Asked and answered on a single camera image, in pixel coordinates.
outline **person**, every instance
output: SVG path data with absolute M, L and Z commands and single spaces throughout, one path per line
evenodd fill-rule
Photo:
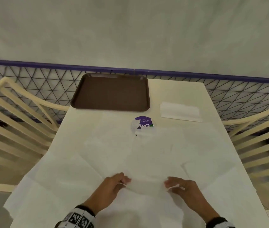
M 55 228 L 94 228 L 95 216 L 103 209 L 108 207 L 117 197 L 118 192 L 131 182 L 131 179 L 124 173 L 107 177 L 93 192 L 93 194 L 82 204 L 76 206 Z M 178 177 L 168 177 L 164 181 L 167 189 L 179 195 L 187 206 L 195 211 L 205 221 L 206 228 L 234 228 L 235 226 L 228 222 L 211 207 L 196 182 L 192 180 L 183 180 Z

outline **person's left hand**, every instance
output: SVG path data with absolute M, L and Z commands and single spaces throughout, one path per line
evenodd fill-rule
M 93 194 L 82 205 L 89 207 L 96 215 L 101 210 L 108 207 L 117 197 L 120 189 L 124 188 L 131 179 L 124 173 L 106 177 Z

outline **geometric lattice panel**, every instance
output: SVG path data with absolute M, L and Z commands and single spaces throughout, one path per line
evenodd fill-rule
M 10 65 L 0 65 L 0 79 L 9 76 L 21 87 L 33 95 L 49 102 L 70 105 L 70 100 L 85 73 L 103 73 L 96 69 L 48 69 L 32 68 Z M 107 70 L 105 73 L 118 73 Z M 121 74 L 133 74 L 121 71 Z M 203 82 L 221 119 L 240 119 L 269 109 L 269 83 L 258 83 L 239 80 L 219 80 L 209 78 L 195 78 L 173 76 L 173 74 L 144 75 L 147 78 Z M 56 120 L 62 120 L 65 112 L 53 110 L 52 114 Z M 254 122 L 250 127 L 269 120 L 269 116 Z

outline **brown tray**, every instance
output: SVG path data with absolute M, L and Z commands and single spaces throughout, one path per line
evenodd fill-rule
M 150 107 L 148 80 L 143 76 L 87 73 L 70 104 L 77 109 L 143 112 Z

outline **black cuff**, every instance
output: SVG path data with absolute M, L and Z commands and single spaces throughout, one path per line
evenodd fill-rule
M 90 215 L 92 215 L 93 217 L 96 217 L 94 212 L 89 208 L 89 207 L 86 207 L 86 206 L 83 206 L 83 205 L 78 205 L 76 206 L 75 208 L 79 208 L 79 209 L 82 209 L 82 210 L 85 210 L 87 211 Z
M 206 224 L 206 228 L 214 228 L 216 225 L 223 223 L 223 222 L 227 222 L 227 220 L 225 218 L 222 218 L 222 217 L 213 218 L 212 220 L 210 220 Z

